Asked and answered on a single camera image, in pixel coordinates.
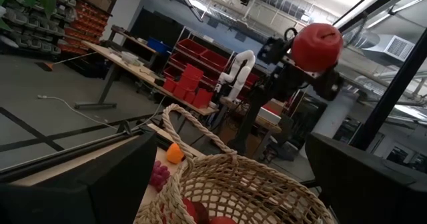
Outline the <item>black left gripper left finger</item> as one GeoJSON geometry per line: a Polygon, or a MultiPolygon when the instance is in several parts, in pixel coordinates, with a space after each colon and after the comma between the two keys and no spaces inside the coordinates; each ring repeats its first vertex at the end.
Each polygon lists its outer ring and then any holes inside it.
{"type": "Polygon", "coordinates": [[[157,152],[145,133],[33,186],[1,186],[1,224],[132,223],[157,152]]]}

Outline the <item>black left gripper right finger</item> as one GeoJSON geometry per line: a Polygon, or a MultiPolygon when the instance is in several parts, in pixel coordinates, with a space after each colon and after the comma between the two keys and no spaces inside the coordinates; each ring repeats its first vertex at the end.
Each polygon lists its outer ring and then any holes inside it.
{"type": "Polygon", "coordinates": [[[425,223],[426,174],[312,133],[306,155],[340,223],[425,223]]]}

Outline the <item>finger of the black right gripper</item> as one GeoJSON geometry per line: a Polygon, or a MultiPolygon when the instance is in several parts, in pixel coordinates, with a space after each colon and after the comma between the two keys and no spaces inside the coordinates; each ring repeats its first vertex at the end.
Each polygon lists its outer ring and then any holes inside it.
{"type": "Polygon", "coordinates": [[[343,77],[337,71],[331,69],[315,79],[312,86],[318,96],[327,101],[333,101],[343,84],[343,77]]]}
{"type": "Polygon", "coordinates": [[[288,55],[294,39],[285,40],[270,37],[258,51],[257,58],[267,64],[278,64],[288,55]]]}

